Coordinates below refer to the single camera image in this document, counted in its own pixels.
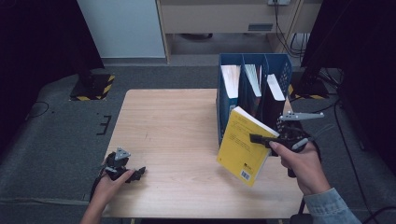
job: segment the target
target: white wall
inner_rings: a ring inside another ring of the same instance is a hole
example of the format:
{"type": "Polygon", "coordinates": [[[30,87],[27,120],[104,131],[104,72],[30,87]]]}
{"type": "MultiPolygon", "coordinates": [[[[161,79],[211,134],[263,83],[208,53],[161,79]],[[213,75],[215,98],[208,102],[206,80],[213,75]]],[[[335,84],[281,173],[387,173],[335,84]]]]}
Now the white wall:
{"type": "Polygon", "coordinates": [[[102,58],[165,58],[155,0],[78,0],[102,58]]]}

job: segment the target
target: sleeve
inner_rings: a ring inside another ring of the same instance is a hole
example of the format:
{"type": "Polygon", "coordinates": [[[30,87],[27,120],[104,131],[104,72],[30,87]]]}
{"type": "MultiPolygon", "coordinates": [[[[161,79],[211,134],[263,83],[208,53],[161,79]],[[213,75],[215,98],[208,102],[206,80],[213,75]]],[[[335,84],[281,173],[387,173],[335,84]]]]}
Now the sleeve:
{"type": "Polygon", "coordinates": [[[306,195],[304,201],[315,224],[361,223],[335,189],[329,189],[320,194],[306,195]]]}

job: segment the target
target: power outlet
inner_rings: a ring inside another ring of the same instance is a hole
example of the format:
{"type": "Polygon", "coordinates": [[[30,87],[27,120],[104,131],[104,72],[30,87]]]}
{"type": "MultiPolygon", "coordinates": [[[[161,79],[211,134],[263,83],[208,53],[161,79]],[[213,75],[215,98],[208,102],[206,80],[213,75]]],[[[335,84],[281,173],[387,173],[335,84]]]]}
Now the power outlet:
{"type": "Polygon", "coordinates": [[[288,6],[290,5],[290,0],[268,0],[268,5],[273,6],[277,2],[279,6],[288,6]]]}

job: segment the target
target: yellow book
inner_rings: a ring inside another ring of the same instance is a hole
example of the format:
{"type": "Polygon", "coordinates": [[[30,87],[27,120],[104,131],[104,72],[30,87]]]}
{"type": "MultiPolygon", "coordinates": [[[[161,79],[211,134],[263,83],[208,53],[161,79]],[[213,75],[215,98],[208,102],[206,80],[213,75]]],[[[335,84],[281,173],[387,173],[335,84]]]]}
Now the yellow book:
{"type": "Polygon", "coordinates": [[[218,163],[252,187],[271,149],[251,143],[250,134],[278,137],[279,133],[254,119],[241,107],[232,110],[222,139],[218,163]]]}

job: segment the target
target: book cover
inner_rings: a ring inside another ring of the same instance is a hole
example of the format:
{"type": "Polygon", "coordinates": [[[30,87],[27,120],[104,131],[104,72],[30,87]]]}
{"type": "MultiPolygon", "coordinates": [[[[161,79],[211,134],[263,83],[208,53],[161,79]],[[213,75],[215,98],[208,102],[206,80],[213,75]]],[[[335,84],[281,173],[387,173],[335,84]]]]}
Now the book cover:
{"type": "Polygon", "coordinates": [[[286,98],[280,89],[274,74],[267,76],[267,86],[262,104],[262,122],[268,127],[277,130],[276,124],[283,114],[286,98]]]}
{"type": "Polygon", "coordinates": [[[240,106],[232,112],[222,139],[217,162],[252,187],[271,149],[250,142],[250,134],[278,137],[279,133],[254,119],[240,106]]]}
{"type": "Polygon", "coordinates": [[[255,64],[245,64],[239,79],[239,102],[245,111],[255,117],[262,98],[260,74],[257,74],[255,64]]]}
{"type": "Polygon", "coordinates": [[[220,122],[219,142],[221,142],[222,136],[224,135],[230,113],[238,104],[238,87],[241,74],[240,67],[240,65],[236,64],[222,65],[220,67],[221,74],[218,89],[218,119],[220,122]]]}

